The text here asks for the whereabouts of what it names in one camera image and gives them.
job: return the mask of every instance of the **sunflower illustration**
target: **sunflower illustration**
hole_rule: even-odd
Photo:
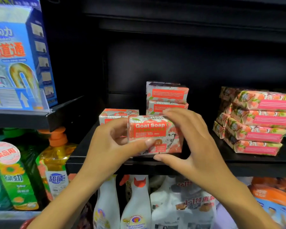
[[[0,163],[0,173],[2,175],[24,174],[24,169],[20,166],[19,163],[15,163],[12,165],[5,165]]]

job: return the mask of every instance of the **pipe illustration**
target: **pipe illustration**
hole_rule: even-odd
[[[36,107],[34,108],[43,109],[38,82],[32,69],[24,63],[17,62],[10,66],[9,73],[17,88],[27,88],[22,80],[22,77],[20,76],[21,73],[24,74],[36,101]]]

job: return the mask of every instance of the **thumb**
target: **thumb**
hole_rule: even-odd
[[[189,164],[186,162],[186,160],[183,160],[171,154],[156,154],[154,156],[154,159],[156,161],[163,162],[164,164],[176,170],[183,176],[186,176],[188,171],[190,170]]]
[[[119,154],[125,160],[147,150],[155,142],[155,139],[148,138],[137,140],[120,146]]]

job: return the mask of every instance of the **blue box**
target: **blue box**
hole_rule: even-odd
[[[50,107],[57,104],[42,13],[0,5],[0,109],[46,109],[40,88]]]
[[[0,0],[0,4],[30,6],[41,11],[40,0]]]

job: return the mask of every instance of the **fingernail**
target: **fingernail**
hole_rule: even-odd
[[[149,138],[149,139],[147,139],[145,141],[145,144],[146,144],[147,147],[150,147],[150,146],[152,146],[154,144],[154,142],[155,142],[155,139]]]
[[[171,110],[171,108],[166,108],[166,109],[163,110],[163,113],[166,114],[170,110]]]
[[[157,155],[154,156],[154,159],[155,159],[156,161],[159,161],[159,162],[162,161],[161,157],[160,157],[160,156],[157,156]]]

